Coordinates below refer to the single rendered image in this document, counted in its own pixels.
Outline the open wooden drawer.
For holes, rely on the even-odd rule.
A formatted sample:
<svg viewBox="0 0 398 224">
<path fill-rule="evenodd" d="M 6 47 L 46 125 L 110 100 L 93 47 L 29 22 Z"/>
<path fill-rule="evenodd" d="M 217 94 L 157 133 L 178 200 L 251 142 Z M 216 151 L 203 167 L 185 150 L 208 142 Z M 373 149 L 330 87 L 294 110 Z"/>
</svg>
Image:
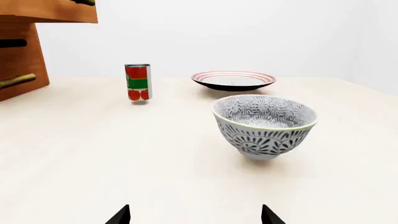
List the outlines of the open wooden drawer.
<svg viewBox="0 0 398 224">
<path fill-rule="evenodd" d="M 96 24 L 96 6 L 71 0 L 0 0 L 0 22 Z"/>
</svg>

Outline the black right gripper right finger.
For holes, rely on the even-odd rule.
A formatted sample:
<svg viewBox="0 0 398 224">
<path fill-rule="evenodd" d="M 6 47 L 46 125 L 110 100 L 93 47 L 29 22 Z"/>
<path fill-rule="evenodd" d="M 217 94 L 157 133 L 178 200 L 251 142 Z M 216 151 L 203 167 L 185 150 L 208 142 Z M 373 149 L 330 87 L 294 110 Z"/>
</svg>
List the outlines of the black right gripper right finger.
<svg viewBox="0 0 398 224">
<path fill-rule="evenodd" d="M 267 205 L 262 205 L 262 224 L 285 224 Z"/>
</svg>

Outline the red striped black plate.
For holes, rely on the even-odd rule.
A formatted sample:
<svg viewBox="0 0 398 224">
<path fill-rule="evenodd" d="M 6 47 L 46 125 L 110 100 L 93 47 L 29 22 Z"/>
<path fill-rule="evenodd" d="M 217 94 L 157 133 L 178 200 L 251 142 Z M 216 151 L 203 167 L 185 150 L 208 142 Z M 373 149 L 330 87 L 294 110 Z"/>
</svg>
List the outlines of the red striped black plate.
<svg viewBox="0 0 398 224">
<path fill-rule="evenodd" d="M 267 74 L 239 70 L 200 72 L 192 80 L 218 91 L 253 91 L 276 82 L 276 78 Z"/>
</svg>

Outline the white bowl with black pattern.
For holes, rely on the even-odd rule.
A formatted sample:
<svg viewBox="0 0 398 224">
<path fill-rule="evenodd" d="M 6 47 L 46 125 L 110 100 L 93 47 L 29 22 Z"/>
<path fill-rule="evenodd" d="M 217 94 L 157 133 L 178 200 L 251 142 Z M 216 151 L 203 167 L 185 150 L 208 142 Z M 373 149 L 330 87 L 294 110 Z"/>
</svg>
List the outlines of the white bowl with black pattern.
<svg viewBox="0 0 398 224">
<path fill-rule="evenodd" d="M 271 160 L 291 151 L 317 123 L 317 114 L 308 106 L 268 95 L 220 98 L 212 113 L 223 137 L 253 160 Z"/>
</svg>

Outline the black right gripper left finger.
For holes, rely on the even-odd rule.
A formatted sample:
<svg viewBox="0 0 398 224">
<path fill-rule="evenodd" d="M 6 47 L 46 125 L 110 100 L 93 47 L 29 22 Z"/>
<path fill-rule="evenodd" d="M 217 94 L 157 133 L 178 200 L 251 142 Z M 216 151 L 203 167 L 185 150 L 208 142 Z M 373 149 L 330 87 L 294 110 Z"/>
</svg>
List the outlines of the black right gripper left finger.
<svg viewBox="0 0 398 224">
<path fill-rule="evenodd" d="M 123 206 L 123 208 L 112 216 L 105 224 L 130 224 L 129 205 Z"/>
</svg>

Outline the red and green tomato can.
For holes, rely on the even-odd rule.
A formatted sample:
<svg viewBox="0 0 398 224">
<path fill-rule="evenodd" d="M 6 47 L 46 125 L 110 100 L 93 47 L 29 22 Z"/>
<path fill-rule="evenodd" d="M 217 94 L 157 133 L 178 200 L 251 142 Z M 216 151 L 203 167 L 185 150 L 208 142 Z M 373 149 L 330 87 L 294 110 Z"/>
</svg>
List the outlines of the red and green tomato can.
<svg viewBox="0 0 398 224">
<path fill-rule="evenodd" d="M 149 64 L 124 65 L 127 95 L 131 101 L 146 101 L 152 98 L 152 80 Z"/>
</svg>

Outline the wooden cabinet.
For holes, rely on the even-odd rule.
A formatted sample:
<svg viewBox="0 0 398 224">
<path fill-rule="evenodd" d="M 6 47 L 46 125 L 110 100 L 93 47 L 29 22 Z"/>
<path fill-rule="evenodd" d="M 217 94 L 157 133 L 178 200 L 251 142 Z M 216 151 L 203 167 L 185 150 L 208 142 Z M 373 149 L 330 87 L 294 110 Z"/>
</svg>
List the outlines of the wooden cabinet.
<svg viewBox="0 0 398 224">
<path fill-rule="evenodd" d="M 0 49 L 0 80 L 35 74 L 36 80 L 0 90 L 0 101 L 49 85 L 35 24 L 0 22 L 0 39 L 24 39 L 25 47 Z"/>
</svg>

